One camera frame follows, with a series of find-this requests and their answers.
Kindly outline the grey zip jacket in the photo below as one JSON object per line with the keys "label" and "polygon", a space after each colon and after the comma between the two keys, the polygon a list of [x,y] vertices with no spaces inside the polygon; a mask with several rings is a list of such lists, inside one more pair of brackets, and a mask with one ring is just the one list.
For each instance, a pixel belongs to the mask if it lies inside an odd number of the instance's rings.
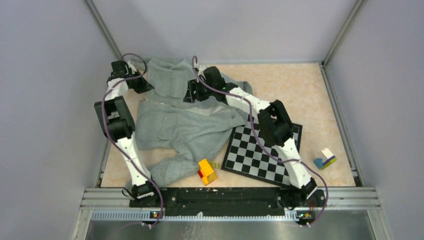
{"label": "grey zip jacket", "polygon": [[139,150],[174,149],[176,155],[148,167],[159,187],[193,176],[199,161],[214,159],[233,128],[247,123],[248,115],[210,97],[184,102],[188,83],[194,80],[192,64],[185,59],[145,56],[130,63],[146,71],[153,86],[138,105],[135,139]]}

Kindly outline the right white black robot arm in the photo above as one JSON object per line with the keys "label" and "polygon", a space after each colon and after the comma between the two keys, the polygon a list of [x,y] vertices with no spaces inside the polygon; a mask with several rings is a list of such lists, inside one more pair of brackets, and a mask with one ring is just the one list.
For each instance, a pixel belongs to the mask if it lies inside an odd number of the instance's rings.
{"label": "right white black robot arm", "polygon": [[184,101],[214,98],[247,114],[246,125],[233,131],[224,167],[275,185],[287,185],[288,189],[278,198],[285,208],[312,205],[318,186],[300,156],[299,135],[294,132],[284,104],[279,100],[262,100],[234,82],[227,82],[215,66],[196,63],[191,69],[194,79],[188,82]]}

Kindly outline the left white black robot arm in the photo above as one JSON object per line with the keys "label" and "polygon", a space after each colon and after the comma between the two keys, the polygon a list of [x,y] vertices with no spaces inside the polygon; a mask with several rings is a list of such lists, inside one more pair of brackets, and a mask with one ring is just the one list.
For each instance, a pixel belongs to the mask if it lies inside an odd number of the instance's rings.
{"label": "left white black robot arm", "polygon": [[107,91],[94,109],[105,137],[120,151],[131,177],[131,190],[128,196],[142,200],[154,207],[160,202],[160,193],[151,173],[142,163],[136,144],[136,124],[126,103],[125,94],[133,90],[142,94],[153,90],[143,74],[132,64],[118,60],[111,63],[112,72],[107,79]]}

